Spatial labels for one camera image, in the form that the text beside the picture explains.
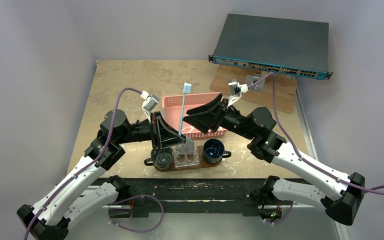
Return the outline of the dark green mug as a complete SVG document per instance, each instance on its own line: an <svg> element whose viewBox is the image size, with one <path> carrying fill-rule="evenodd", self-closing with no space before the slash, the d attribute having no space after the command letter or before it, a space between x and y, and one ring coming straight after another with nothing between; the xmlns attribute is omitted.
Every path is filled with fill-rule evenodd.
<svg viewBox="0 0 384 240"><path fill-rule="evenodd" d="M150 157L145 159L145 166L154 166L158 171L166 171L174 166L174 156L171 147L153 148Z"/></svg>

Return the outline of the pink plastic basket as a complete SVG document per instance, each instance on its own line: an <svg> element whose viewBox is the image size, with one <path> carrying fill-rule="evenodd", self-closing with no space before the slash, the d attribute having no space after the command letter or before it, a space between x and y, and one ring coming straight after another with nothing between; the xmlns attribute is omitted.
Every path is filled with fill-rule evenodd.
<svg viewBox="0 0 384 240"><path fill-rule="evenodd" d="M184 116L187 115L187 110L199 107L210 102L218 94L219 92L187 94L185 98ZM163 117L165 121L176 130L179 129L182 96L183 95L169 95L164 96L162 99ZM202 132L195 129L193 126L189 125L186 122L184 122L182 126L182 134L189 136L191 139L221 138L225 135L226 132L226 129L220 127L215 132L209 131L208 134L203 134Z"/></svg>

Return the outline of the blue toothbrush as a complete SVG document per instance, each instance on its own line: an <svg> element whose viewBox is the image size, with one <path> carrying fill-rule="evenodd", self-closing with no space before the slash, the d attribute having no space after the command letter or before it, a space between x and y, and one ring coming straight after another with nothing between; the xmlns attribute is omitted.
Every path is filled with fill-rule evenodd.
<svg viewBox="0 0 384 240"><path fill-rule="evenodd" d="M179 127L178 127L178 134L182 134L183 129L183 118L185 113L185 103L186 103L186 95L190 94L192 90L192 84L185 82L183 84L183 91L182 91L182 103L181 103L181 110L179 115Z"/></svg>

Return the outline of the oval wooden tray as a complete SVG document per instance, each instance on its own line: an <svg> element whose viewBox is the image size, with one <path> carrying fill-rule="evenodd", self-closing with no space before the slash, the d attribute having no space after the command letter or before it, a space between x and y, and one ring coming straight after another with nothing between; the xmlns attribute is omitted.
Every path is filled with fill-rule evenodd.
<svg viewBox="0 0 384 240"><path fill-rule="evenodd" d="M217 164L206 163L204 161L204 159L203 159L203 147L202 146L198 146L197 149L198 149L198 152L199 152L199 164L198 165L195 165L195 166L192 166L192 167L184 167L184 168L176 168L176 167L172 166L170 169L165 170L165 171L160 171L160 170L157 170L154 166L153 167L157 171L160 171L160 172L174 172L174 171L183 171L183 170L196 170L196 169L205 169L205 168L216 167L216 166L218 166L224 160L224 159L222 159Z"/></svg>

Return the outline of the dark blue mug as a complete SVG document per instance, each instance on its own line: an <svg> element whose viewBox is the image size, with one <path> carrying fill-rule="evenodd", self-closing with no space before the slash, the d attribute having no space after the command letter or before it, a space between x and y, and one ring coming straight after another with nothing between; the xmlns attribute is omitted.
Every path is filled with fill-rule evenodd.
<svg viewBox="0 0 384 240"><path fill-rule="evenodd" d="M220 140L209 139L203 145L202 156L206 163L215 165L222 159L230 158L232 153L225 149L224 144Z"/></svg>

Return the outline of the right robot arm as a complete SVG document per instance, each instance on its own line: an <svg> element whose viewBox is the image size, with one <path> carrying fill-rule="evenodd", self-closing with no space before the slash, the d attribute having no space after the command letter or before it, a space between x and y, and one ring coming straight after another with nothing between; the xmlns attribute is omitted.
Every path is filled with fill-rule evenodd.
<svg viewBox="0 0 384 240"><path fill-rule="evenodd" d="M324 209L334 221L351 226L364 198L365 178L333 169L302 153L273 131L277 122L266 107L257 107L244 116L220 93L210 102L189 109L183 121L206 134L222 127L250 140L247 148L259 160L282 167L308 184L292 183L270 176L260 196L268 204L276 200L295 201Z"/></svg>

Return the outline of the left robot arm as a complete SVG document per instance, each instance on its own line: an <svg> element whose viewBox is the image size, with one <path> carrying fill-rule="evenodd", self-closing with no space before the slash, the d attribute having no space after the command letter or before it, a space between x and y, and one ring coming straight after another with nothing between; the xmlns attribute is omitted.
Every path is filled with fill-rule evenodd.
<svg viewBox="0 0 384 240"><path fill-rule="evenodd" d="M92 193L82 193L126 153L122 144L151 141L154 150L165 150L186 142L162 114L130 123L121 109L109 111L97 137L69 174L45 197L16 212L26 227L25 237L36 240L63 240L70 229L95 210L112 203L122 205L132 198L130 185L121 177L109 177Z"/></svg>

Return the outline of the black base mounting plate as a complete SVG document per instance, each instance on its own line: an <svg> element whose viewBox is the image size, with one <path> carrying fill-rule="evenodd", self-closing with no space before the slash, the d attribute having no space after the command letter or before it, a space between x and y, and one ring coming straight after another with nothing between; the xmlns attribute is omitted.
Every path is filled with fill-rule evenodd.
<svg viewBox="0 0 384 240"><path fill-rule="evenodd" d="M133 217L150 213L270 215L280 200L262 192L264 178L123 178L130 196L147 194L133 204Z"/></svg>

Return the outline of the metal stand bracket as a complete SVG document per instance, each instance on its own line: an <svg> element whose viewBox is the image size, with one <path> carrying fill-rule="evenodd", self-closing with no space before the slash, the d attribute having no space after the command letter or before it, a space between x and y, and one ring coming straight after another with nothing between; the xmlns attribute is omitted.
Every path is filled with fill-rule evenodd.
<svg viewBox="0 0 384 240"><path fill-rule="evenodd" d="M248 91L254 91L262 93L264 90L264 85L266 82L266 78L268 76L261 76L260 73L255 73L253 75L247 75L245 83L248 85Z"/></svg>

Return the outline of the blue network switch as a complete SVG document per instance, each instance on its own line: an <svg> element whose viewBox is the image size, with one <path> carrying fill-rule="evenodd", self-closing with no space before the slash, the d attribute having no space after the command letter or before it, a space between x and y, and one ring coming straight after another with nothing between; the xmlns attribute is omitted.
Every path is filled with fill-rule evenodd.
<svg viewBox="0 0 384 240"><path fill-rule="evenodd" d="M213 64L328 80L329 23L229 13Z"/></svg>

